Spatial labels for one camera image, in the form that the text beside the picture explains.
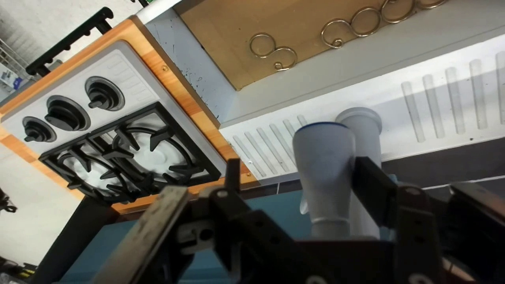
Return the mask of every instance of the blue surface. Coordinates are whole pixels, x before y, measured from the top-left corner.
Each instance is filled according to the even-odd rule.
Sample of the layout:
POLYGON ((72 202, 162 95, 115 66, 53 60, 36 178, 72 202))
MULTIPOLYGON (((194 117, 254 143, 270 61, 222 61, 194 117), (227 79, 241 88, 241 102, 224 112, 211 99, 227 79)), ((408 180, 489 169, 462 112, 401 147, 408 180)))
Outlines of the blue surface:
MULTIPOLYGON (((247 200, 251 208, 263 210, 274 222, 277 222, 292 238, 304 240, 311 235, 309 218, 300 214, 301 191, 266 196, 247 200)), ((131 222, 118 222, 105 225, 93 238, 88 248, 80 254, 75 263, 61 278, 61 282, 80 284, 90 282, 93 274, 104 265, 116 244, 134 225, 131 222)), ((191 267, 180 281, 181 284, 225 284, 230 282, 225 270, 211 251, 195 254, 191 267)))

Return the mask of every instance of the black grate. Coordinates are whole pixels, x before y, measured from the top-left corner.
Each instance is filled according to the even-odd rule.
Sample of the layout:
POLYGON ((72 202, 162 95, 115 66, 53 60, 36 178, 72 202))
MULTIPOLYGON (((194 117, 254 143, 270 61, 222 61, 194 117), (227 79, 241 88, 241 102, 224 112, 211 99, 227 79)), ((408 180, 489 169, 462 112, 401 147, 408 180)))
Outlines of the black grate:
POLYGON ((69 188, 107 202, 132 202, 137 197, 156 194, 167 184, 194 186, 221 177, 221 172, 159 102, 45 151, 39 159, 61 175, 69 188), (146 117, 154 118, 156 123, 148 125, 150 120, 145 123, 146 117), (150 143, 139 145, 135 139, 139 134, 148 136, 150 143), (162 142, 172 147, 183 158, 183 162, 170 164, 167 161, 165 172, 154 172, 134 159, 142 147, 156 151, 162 142), (85 170, 91 170, 93 164, 105 167, 107 172, 101 180, 115 178, 118 183, 105 188, 88 184, 64 164, 64 159, 69 158, 80 162, 85 170))

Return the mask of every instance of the stovetop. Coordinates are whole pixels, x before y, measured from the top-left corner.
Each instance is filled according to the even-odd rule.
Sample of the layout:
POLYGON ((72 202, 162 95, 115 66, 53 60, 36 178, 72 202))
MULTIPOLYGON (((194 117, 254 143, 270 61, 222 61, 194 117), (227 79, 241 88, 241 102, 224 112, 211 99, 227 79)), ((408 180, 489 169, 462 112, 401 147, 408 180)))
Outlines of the stovetop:
POLYGON ((112 202, 219 178, 224 159, 126 42, 3 121, 69 188, 112 202))

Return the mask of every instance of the stove knob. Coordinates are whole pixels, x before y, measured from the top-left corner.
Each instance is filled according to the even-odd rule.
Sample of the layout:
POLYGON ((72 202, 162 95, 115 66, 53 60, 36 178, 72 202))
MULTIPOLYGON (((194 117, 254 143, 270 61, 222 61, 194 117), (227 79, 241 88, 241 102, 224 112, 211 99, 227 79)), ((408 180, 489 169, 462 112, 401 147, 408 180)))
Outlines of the stove knob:
POLYGON ((85 110, 79 104, 64 98, 52 99, 47 104, 45 120, 64 131, 82 131, 88 126, 85 110))
POLYGON ((90 104, 88 107, 113 110, 120 104, 118 95, 105 83, 94 82, 88 88, 90 104))
POLYGON ((25 142, 52 142, 56 139, 53 129, 38 118, 23 120, 25 142))

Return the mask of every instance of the burner grate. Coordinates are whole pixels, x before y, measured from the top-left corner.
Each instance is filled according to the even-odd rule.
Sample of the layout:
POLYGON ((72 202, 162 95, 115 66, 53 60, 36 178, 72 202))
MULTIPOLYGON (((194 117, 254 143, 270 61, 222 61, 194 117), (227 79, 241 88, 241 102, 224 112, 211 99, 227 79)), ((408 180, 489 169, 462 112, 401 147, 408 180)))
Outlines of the burner grate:
POLYGON ((107 202, 132 202, 156 194, 167 184, 194 186, 221 177, 159 102, 45 151, 41 161, 66 178, 69 188, 107 202), (74 167, 64 164, 69 158, 86 172, 93 170, 93 164, 105 169, 99 180, 116 183, 86 183, 74 167))

